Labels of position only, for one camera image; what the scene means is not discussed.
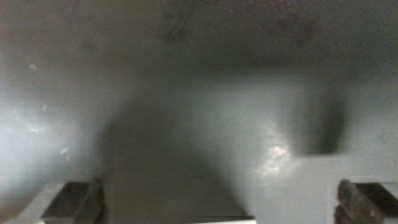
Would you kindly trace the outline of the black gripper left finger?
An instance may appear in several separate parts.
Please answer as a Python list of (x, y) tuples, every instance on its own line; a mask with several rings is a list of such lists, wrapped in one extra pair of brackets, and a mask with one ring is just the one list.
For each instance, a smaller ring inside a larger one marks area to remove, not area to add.
[(41, 214), (44, 224), (107, 224), (108, 206), (103, 183), (67, 182)]

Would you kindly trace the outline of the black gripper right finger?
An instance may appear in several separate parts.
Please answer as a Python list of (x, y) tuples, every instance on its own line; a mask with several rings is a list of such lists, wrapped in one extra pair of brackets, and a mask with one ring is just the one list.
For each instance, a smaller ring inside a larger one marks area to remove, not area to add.
[(339, 182), (334, 224), (398, 224), (396, 182)]

